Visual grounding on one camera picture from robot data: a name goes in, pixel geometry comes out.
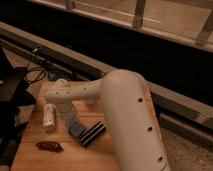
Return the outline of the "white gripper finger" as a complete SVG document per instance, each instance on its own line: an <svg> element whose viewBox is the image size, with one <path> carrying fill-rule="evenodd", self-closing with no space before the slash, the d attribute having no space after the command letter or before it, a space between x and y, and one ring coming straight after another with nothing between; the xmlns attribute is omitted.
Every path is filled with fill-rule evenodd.
<svg viewBox="0 0 213 171"><path fill-rule="evenodd" d="M73 132L73 129L74 129L73 123L74 122L72 120L67 122L67 129L68 129L69 134L72 134L72 132Z"/></svg>
<svg viewBox="0 0 213 171"><path fill-rule="evenodd" d="M83 122L81 121L80 117L76 117L77 122L81 125L84 126Z"/></svg>

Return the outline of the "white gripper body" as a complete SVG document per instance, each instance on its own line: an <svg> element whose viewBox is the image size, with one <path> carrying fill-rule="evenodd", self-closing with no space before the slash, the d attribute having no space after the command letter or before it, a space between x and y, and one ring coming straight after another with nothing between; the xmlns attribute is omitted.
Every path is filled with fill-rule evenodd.
<svg viewBox="0 0 213 171"><path fill-rule="evenodd" d="M77 109L72 102L59 104L58 111L64 121L74 120L77 118Z"/></svg>

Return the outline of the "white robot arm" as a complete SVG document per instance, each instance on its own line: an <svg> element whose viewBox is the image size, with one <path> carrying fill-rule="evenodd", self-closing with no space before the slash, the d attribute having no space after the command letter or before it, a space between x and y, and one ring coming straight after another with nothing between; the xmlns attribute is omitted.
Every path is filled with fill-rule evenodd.
<svg viewBox="0 0 213 171"><path fill-rule="evenodd" d="M76 86L59 79L46 91L45 99L63 117L74 119L74 100L99 98L120 171L171 171L146 91L142 75L117 69Z"/></svg>

